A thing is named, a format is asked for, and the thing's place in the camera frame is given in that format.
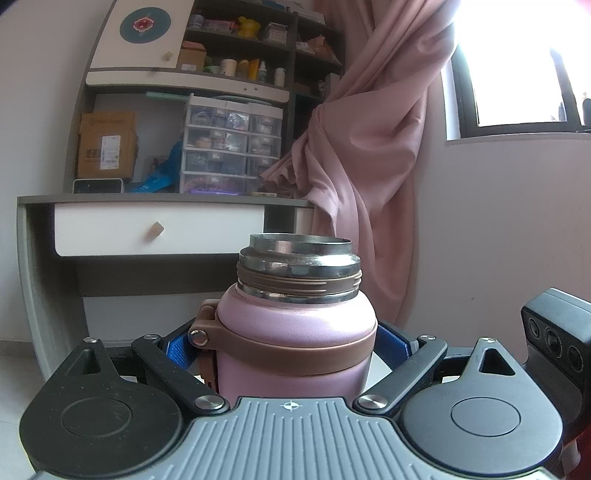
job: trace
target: window frame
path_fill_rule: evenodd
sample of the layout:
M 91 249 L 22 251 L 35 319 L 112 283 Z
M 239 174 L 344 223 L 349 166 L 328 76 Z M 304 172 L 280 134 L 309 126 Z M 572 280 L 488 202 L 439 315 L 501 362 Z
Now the window frame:
M 562 94 L 566 122 L 532 122 L 524 124 L 478 125 L 478 109 L 470 68 L 460 45 L 452 55 L 453 81 L 456 89 L 457 116 L 460 138 L 486 137 L 489 135 L 529 134 L 546 132 L 590 132 L 589 126 L 582 125 L 576 97 L 570 84 L 562 56 L 550 51 L 554 61 L 558 85 Z

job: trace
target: cardboard box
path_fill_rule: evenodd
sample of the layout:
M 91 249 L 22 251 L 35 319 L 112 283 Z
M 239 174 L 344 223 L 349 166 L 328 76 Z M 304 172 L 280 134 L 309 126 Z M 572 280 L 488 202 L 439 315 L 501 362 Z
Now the cardboard box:
M 137 144 L 134 112 L 85 113 L 80 122 L 76 177 L 130 180 Z
M 203 45 L 185 40 L 178 54 L 177 69 L 185 72 L 202 72 L 206 55 Z

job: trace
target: triangular cutout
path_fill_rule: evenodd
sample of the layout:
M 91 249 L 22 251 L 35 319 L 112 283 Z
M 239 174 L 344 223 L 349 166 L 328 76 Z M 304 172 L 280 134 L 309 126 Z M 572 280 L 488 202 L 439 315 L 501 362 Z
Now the triangular cutout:
M 66 375 L 90 375 L 100 373 L 100 365 L 96 359 L 94 350 L 84 350 L 68 369 Z
M 484 352 L 479 371 L 483 374 L 506 375 L 507 377 L 515 375 L 513 369 L 494 348 L 489 348 Z

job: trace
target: camera lens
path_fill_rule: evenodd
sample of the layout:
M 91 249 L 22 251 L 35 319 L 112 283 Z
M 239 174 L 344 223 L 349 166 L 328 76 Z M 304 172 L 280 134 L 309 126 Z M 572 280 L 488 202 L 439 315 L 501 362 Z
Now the camera lens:
M 579 349 L 575 346 L 569 346 L 566 356 L 568 357 L 570 366 L 573 367 L 573 370 L 577 373 L 581 373 L 583 371 L 583 357 L 581 356 Z
M 530 330 L 534 337 L 540 338 L 540 329 L 534 319 L 530 319 Z
M 560 338 L 558 338 L 558 335 L 556 335 L 554 330 L 546 330 L 546 345 L 548 345 L 548 349 L 550 349 L 550 352 L 552 352 L 554 356 L 560 358 L 562 355 L 562 343 L 560 343 Z

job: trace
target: white bottle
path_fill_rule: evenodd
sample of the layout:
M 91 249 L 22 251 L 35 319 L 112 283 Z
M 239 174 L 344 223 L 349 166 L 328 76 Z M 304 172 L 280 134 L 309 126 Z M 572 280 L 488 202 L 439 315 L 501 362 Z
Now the white bottle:
M 256 74 L 256 80 L 258 82 L 265 82 L 267 80 L 267 67 L 264 60 L 261 62 L 261 66 Z
M 285 86 L 285 69 L 275 69 L 275 81 L 273 83 L 278 87 Z

